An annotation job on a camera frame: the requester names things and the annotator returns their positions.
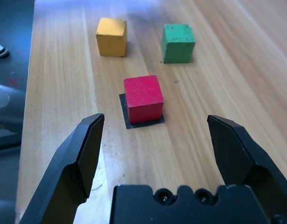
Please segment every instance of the red x mark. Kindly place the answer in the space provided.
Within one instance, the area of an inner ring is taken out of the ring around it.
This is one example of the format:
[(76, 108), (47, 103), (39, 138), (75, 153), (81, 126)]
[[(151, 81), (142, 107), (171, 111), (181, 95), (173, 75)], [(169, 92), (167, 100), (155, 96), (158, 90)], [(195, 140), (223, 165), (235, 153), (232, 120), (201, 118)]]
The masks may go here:
[(7, 86), (14, 85), (15, 87), (18, 87), (17, 81), (20, 78), (16, 78), (15, 80), (12, 80), (11, 78), (7, 77), (7, 79), (9, 80), (9, 83), (7, 84)]

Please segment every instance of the robotic arm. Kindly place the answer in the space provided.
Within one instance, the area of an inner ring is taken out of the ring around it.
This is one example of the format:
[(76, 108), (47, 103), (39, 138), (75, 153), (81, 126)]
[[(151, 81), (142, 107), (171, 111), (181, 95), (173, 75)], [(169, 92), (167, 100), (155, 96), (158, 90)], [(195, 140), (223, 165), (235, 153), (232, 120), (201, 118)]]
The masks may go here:
[[(104, 115), (82, 120), (53, 156), (20, 224), (71, 224), (89, 197)], [(114, 188), (110, 224), (287, 224), (287, 180), (244, 127), (210, 115), (216, 163), (224, 179), (213, 196), (180, 186), (177, 195), (147, 185)]]

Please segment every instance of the yellow cube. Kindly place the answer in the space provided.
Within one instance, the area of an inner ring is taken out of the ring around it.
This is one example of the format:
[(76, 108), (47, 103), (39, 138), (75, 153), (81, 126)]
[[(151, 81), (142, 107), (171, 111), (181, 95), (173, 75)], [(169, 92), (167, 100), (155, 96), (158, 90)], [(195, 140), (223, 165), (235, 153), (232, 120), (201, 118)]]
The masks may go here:
[(102, 18), (97, 29), (98, 50), (101, 56), (124, 57), (126, 55), (126, 21)]

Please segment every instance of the wooden surface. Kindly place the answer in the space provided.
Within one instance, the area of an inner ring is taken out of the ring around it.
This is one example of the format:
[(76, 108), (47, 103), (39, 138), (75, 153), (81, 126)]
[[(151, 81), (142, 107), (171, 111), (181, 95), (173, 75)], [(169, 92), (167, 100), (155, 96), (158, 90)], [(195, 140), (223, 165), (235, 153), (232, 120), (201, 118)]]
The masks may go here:
[[(126, 58), (99, 55), (101, 17), (127, 20)], [(193, 28), (192, 63), (161, 63), (166, 23)], [(126, 130), (123, 79), (147, 74), (159, 78), (166, 123)], [(214, 193), (223, 180), (208, 114), (245, 126), (287, 178), (287, 0), (37, 0), (17, 220), (55, 150), (97, 112), (105, 114), (99, 165), (75, 223), (108, 223), (117, 184)]]

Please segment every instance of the red cube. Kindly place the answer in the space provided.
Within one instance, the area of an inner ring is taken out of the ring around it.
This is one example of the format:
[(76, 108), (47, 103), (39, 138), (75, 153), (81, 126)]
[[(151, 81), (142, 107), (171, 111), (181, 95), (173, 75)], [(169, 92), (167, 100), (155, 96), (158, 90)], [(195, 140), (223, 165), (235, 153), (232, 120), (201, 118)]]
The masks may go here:
[(161, 118), (163, 96), (157, 76), (126, 78), (124, 85), (131, 124)]

